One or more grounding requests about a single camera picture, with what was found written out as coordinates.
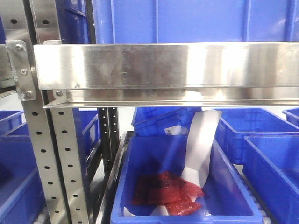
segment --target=stacked blue bin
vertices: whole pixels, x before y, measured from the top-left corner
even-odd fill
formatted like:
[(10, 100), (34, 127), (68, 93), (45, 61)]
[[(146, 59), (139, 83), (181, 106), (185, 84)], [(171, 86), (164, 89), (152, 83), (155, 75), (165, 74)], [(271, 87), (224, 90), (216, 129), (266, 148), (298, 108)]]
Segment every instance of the stacked blue bin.
[(193, 117), (201, 107), (139, 107), (132, 125), (138, 136), (188, 134)]
[[(155, 206), (132, 205), (134, 187), (141, 175), (171, 171), (180, 176), (185, 166), (187, 136), (133, 137), (116, 192), (112, 224), (262, 224), (262, 215), (216, 141), (213, 143), (210, 172), (198, 198), (202, 208), (188, 216), (151, 216)], [(136, 216), (126, 217), (124, 207)]]
[(0, 111), (0, 136), (22, 124), (22, 111)]
[(31, 142), (2, 138), (22, 125), (22, 113), (0, 112), (0, 224), (32, 224), (45, 204)]
[(97, 43), (299, 40), (290, 0), (93, 0)]
[(299, 108), (292, 108), (282, 111), (285, 114), (286, 120), (299, 127)]
[(246, 161), (245, 136), (299, 135), (299, 127), (262, 108), (225, 108), (215, 138), (234, 164)]
[(89, 43), (84, 0), (64, 0), (69, 43)]
[(243, 172), (280, 224), (299, 223), (299, 136), (249, 136)]
[[(85, 154), (88, 156), (91, 150), (100, 140), (100, 127), (97, 111), (80, 111), (82, 134)], [(30, 142), (29, 129), (26, 123), (22, 123), (4, 135), (0, 136), (0, 140), (5, 141), (23, 141)]]

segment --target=red packaged item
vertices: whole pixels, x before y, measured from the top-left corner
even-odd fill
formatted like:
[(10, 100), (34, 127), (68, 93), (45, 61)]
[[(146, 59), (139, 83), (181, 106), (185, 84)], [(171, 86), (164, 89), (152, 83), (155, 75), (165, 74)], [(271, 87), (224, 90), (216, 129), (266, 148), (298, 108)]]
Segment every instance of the red packaged item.
[(190, 215), (201, 208), (201, 204), (193, 202), (190, 198), (165, 205), (171, 216)]
[(181, 179), (181, 193), (183, 194), (182, 197), (203, 197), (205, 196), (204, 192), (202, 191), (202, 188), (197, 186), (194, 183), (190, 183), (188, 181), (185, 181), (184, 179)]
[(132, 204), (165, 205), (170, 215), (190, 215), (201, 208), (190, 197), (202, 197), (202, 188), (169, 171), (139, 177)]
[(179, 179), (155, 180), (149, 190), (149, 204), (163, 205), (181, 200)]

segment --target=white paper slip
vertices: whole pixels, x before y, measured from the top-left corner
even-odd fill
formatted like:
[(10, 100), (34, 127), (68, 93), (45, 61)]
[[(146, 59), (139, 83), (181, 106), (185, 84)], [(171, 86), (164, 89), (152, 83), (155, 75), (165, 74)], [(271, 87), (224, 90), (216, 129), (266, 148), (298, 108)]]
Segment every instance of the white paper slip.
[[(185, 167), (181, 178), (203, 187), (209, 175), (211, 147), (216, 133), (221, 111), (196, 112), (191, 123)], [(165, 206), (157, 206), (151, 215), (169, 215)]]

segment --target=metal bracket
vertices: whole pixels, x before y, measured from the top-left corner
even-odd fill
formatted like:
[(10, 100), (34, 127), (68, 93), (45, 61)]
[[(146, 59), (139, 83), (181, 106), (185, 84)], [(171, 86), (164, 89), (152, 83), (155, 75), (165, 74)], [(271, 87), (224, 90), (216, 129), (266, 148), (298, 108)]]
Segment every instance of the metal bracket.
[(32, 78), (26, 43), (24, 41), (6, 41), (6, 46), (19, 100), (35, 100), (36, 89)]

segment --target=hole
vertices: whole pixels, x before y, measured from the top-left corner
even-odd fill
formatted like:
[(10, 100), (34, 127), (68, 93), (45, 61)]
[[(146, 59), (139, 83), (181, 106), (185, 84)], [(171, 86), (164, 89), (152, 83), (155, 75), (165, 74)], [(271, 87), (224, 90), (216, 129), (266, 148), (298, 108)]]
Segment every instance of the hole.
[(48, 25), (49, 24), (49, 20), (43, 20), (42, 23), (45, 24), (45, 25)]
[(17, 24), (17, 23), (18, 23), (18, 21), (17, 21), (16, 19), (12, 19), (12, 20), (10, 20), (10, 22), (11, 22), (12, 24)]

